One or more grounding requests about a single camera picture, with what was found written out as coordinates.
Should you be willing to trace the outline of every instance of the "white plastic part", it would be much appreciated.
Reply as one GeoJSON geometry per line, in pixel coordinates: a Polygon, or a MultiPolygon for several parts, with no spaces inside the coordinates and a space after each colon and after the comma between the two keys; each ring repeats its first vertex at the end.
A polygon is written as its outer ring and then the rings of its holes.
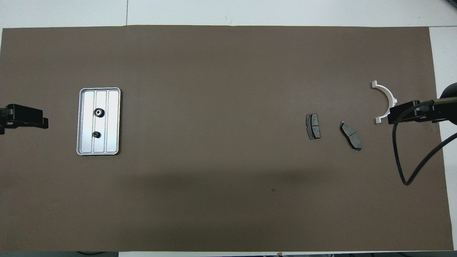
{"type": "Polygon", "coordinates": [[[384,94],[386,94],[387,99],[389,99],[389,107],[387,108],[386,113],[382,116],[374,118],[376,124],[378,124],[381,123],[382,118],[387,117],[387,115],[390,113],[390,108],[394,107],[397,104],[397,99],[392,95],[392,92],[388,88],[382,85],[378,85],[376,80],[372,82],[372,88],[381,90],[382,92],[384,92],[384,94]]]}

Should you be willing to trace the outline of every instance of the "small black bearing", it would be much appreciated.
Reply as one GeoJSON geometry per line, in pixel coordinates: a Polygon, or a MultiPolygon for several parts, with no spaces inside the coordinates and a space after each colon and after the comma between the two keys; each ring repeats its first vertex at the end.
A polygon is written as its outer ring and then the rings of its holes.
{"type": "Polygon", "coordinates": [[[105,111],[102,108],[97,108],[94,110],[94,115],[101,118],[105,116],[105,111]]]}
{"type": "Polygon", "coordinates": [[[98,131],[94,131],[94,133],[92,133],[92,136],[95,137],[95,138],[100,138],[101,137],[101,133],[98,132],[98,131]]]}

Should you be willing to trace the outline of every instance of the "silver rectangular tray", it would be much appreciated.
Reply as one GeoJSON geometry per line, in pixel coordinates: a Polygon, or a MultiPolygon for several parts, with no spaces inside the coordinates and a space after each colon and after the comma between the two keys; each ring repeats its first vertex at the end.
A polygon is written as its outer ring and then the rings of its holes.
{"type": "Polygon", "coordinates": [[[76,152],[79,155],[117,154],[120,114],[121,90],[119,88],[81,89],[76,152]]]}

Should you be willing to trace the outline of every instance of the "brown table surface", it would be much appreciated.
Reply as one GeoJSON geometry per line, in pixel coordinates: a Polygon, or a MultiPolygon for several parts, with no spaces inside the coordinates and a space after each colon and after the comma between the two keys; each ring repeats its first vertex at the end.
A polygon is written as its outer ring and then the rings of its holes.
{"type": "MultiPolygon", "coordinates": [[[[18,28],[2,40],[0,103],[49,118],[0,136],[2,251],[452,249],[442,153],[406,187],[392,126],[374,122],[387,99],[373,80],[399,103],[436,95],[428,28],[18,28]],[[117,156],[75,152],[85,87],[122,90],[117,156]]],[[[407,174],[439,135],[399,126],[407,174]]]]}

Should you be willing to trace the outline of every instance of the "white background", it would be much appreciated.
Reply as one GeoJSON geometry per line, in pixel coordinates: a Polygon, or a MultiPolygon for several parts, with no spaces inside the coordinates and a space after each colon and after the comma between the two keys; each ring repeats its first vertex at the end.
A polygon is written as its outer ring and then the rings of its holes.
{"type": "MultiPolygon", "coordinates": [[[[446,86],[457,82],[457,9],[445,0],[0,0],[0,29],[138,24],[431,27],[437,96],[446,86]]],[[[450,122],[440,123],[440,129],[442,140],[457,132],[457,126],[450,122]]],[[[457,142],[443,151],[457,249],[457,142]]],[[[164,254],[143,252],[141,256],[164,254]]],[[[134,252],[124,255],[139,256],[134,252]]]]}

